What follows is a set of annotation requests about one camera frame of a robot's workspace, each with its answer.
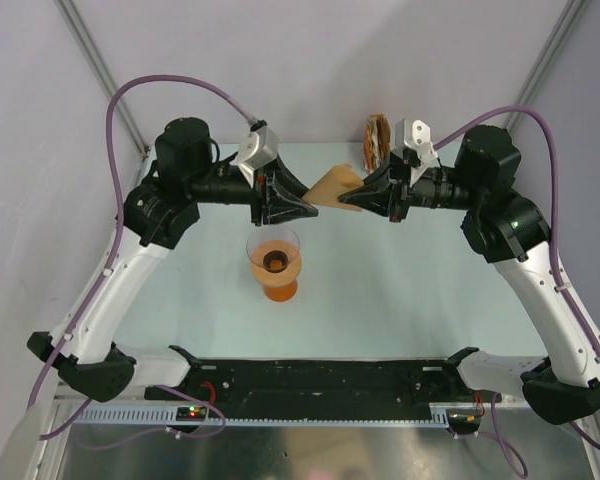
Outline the brown paper coffee filter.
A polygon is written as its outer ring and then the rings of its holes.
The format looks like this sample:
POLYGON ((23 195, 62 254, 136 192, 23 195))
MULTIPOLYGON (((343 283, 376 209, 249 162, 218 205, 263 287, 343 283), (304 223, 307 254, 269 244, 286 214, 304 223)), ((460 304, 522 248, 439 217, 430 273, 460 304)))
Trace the brown paper coffee filter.
POLYGON ((362 209, 339 201, 339 197, 364 185, 363 179, 348 164, 332 167, 302 197, 311 204, 355 212, 362 209))

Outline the glass flask with orange liquid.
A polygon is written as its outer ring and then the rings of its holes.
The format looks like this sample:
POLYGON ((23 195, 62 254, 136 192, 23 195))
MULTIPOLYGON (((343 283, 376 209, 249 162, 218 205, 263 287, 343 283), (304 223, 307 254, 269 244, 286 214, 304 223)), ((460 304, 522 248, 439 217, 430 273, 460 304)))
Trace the glass flask with orange liquid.
POLYGON ((293 280, 291 283, 284 286, 263 286, 265 296, 274 302, 282 303, 292 299, 298 290, 298 281, 293 280))

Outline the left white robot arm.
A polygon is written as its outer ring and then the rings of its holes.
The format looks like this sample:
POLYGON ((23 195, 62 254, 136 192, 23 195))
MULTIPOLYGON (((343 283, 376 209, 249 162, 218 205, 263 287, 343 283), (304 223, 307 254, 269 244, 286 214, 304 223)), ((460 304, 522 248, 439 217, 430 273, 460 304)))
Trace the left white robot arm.
POLYGON ((146 176, 123 203, 93 285, 64 323, 51 332, 33 333, 27 342, 61 381, 100 403, 129 386, 166 385, 181 399, 200 391, 202 376, 183 348, 131 349, 114 342, 144 282, 199 220, 200 205, 246 205, 257 227, 318 214, 304 200, 307 187, 284 165, 278 138, 263 120, 250 127, 226 159, 208 124, 193 117, 171 121, 154 151, 146 176))

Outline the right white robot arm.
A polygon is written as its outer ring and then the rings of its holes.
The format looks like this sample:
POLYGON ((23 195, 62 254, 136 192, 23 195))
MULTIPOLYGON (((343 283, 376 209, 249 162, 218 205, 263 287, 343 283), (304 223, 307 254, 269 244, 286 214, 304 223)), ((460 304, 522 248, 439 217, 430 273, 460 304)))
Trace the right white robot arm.
POLYGON ((465 211, 461 230, 471 249, 513 289, 548 353, 497 356, 465 348, 450 357, 444 393, 456 401, 476 390, 524 399, 543 420, 563 425, 600 409, 600 331, 573 312, 561 262, 550 257, 551 230, 540 209, 513 188, 521 161, 509 133, 478 125, 462 138, 451 167, 433 165, 421 138, 390 152, 362 185, 339 196, 343 204, 392 222, 412 207, 465 211))

